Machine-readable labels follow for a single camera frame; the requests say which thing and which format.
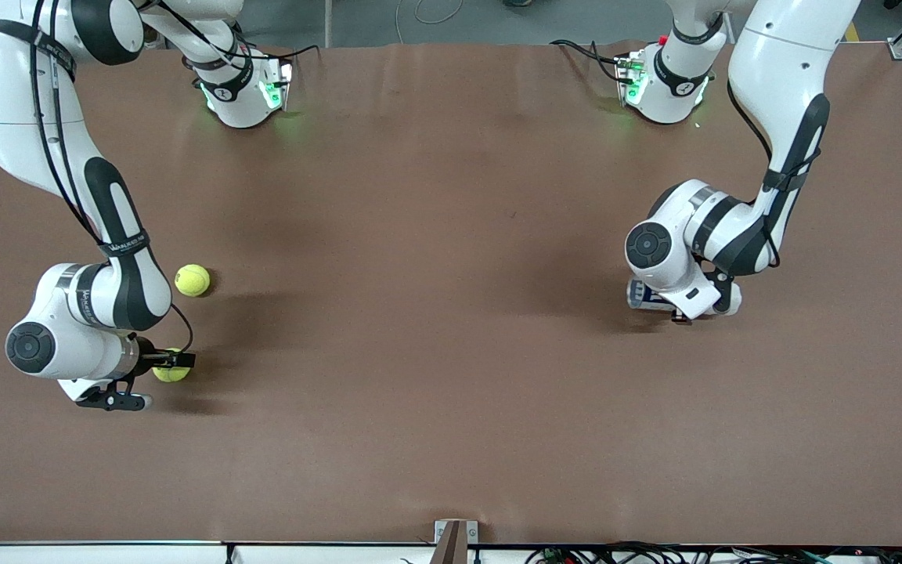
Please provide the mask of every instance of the table surface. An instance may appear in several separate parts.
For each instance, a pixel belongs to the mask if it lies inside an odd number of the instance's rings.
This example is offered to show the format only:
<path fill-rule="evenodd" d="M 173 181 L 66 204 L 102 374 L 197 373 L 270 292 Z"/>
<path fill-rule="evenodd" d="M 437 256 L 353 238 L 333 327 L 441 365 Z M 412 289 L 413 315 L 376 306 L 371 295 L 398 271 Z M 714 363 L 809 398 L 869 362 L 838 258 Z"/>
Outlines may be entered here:
<path fill-rule="evenodd" d="M 902 62 L 884 45 L 838 50 L 783 266 L 691 327 L 626 307 L 622 243 L 673 183 L 759 185 L 727 53 L 670 126 L 554 47 L 303 57 L 289 114 L 247 131 L 176 53 L 80 69 L 165 272 L 218 281 L 178 299 L 197 368 L 140 378 L 144 413 L 77 408 L 3 356 L 40 274 L 99 256 L 0 170 L 0 540 L 413 541 L 463 517 L 496 542 L 902 545 Z M 175 316 L 148 335 L 186 338 Z"/>

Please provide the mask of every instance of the floor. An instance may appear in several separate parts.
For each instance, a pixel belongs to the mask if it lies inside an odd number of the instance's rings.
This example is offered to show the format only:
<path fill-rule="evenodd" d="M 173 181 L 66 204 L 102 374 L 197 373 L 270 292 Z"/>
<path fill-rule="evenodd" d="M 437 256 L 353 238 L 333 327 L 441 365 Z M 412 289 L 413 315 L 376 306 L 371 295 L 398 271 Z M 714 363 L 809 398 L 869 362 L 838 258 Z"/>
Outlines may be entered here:
<path fill-rule="evenodd" d="M 652 39 L 669 30 L 669 8 L 661 0 L 535 0 L 527 8 L 506 8 L 497 0 L 461 0 L 461 10 L 439 25 L 458 5 L 456 0 L 337 0 L 333 13 L 333 46 L 373 47 L 399 41 L 396 8 L 405 43 L 489 42 L 548 43 L 617 42 Z M 253 42 L 301 47 L 325 40 L 325 5 L 309 0 L 247 0 L 240 24 Z M 882 40 L 902 25 L 902 4 L 886 10 L 882 0 L 863 0 L 855 17 L 862 40 Z"/>

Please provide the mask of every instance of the yellow tennis ball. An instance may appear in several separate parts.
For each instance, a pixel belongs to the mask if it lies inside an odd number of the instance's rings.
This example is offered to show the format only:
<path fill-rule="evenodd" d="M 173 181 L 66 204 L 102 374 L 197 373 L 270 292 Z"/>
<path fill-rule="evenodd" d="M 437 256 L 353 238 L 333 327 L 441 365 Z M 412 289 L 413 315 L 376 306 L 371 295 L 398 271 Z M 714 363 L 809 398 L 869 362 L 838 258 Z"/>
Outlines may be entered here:
<path fill-rule="evenodd" d="M 151 372 L 155 374 L 155 378 L 160 379 L 163 382 L 178 382 L 183 378 L 186 378 L 187 372 L 190 372 L 190 369 L 187 367 L 175 367 L 175 368 L 160 368 L 155 367 L 151 369 Z"/>
<path fill-rule="evenodd" d="M 179 293 L 196 298 L 207 292 L 207 287 L 211 286 L 211 274 L 207 274 L 207 269 L 203 266 L 189 264 L 176 272 L 175 284 Z"/>

